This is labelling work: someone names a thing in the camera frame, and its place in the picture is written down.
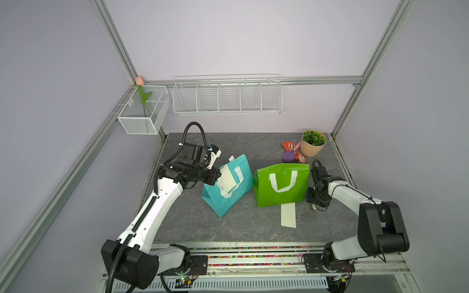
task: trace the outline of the purple plush toy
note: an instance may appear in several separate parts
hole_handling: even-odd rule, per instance
[[[295,160],[296,154],[294,150],[286,151],[282,156],[282,163],[291,163]]]

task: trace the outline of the white bag handle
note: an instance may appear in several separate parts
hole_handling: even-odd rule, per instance
[[[237,190],[238,187],[241,185],[241,182],[244,180],[244,176],[241,172],[241,167],[237,166],[234,171],[236,172],[236,175],[238,175],[238,178],[239,178],[239,183],[236,184],[235,187],[233,187],[233,189],[230,191],[230,192],[226,192],[226,190],[223,189],[223,187],[221,186],[220,184],[220,181],[217,180],[217,186],[218,188],[220,189],[220,194],[222,197],[224,198],[230,198],[231,195],[233,195],[233,191]]]
[[[269,174],[269,181],[270,181],[270,185],[272,185],[273,190],[275,190],[276,192],[285,192],[285,191],[289,191],[293,186],[295,186],[297,177],[298,177],[298,171],[292,170],[292,177],[290,178],[290,185],[280,190],[277,186],[277,177],[275,177],[275,173]]]

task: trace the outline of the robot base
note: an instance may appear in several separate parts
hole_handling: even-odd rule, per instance
[[[302,262],[306,266],[307,273],[346,273],[348,271],[355,272],[355,266],[349,261],[339,261],[334,263],[331,266],[325,267],[323,261],[321,260],[321,255],[319,253],[309,253],[304,254]]]
[[[197,274],[197,267],[199,270],[199,276],[207,274],[207,264],[208,256],[206,255],[191,255],[190,256],[190,263],[189,263],[189,272],[180,272],[178,269],[170,269],[164,271],[162,274],[164,276],[181,276],[181,275],[196,275]]]

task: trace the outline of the wire mesh basket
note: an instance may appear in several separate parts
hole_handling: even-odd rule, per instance
[[[280,113],[280,76],[196,81],[175,77],[173,107],[177,115]]]
[[[142,106],[140,93],[135,87],[117,119],[128,134],[158,134],[171,104],[168,90],[161,85],[143,85],[142,89],[145,94],[153,92],[145,107]]]

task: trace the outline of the table surface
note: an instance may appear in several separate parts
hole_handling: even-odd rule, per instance
[[[285,150],[280,143],[301,140],[301,133],[207,133],[207,143],[217,145],[222,154],[216,167],[228,158],[245,154],[251,171],[281,163]],[[161,161],[179,147],[182,133],[170,133]],[[202,145],[200,133],[189,133],[186,142]],[[317,158],[332,176],[344,177],[342,168],[328,141]],[[223,217],[218,217],[201,198],[203,183],[186,189],[176,199],[159,228],[154,242],[331,242],[356,234],[358,217],[345,205],[332,199],[327,211],[312,211],[310,204],[296,203],[296,228],[280,225],[280,206],[258,208],[254,189],[243,196]]]

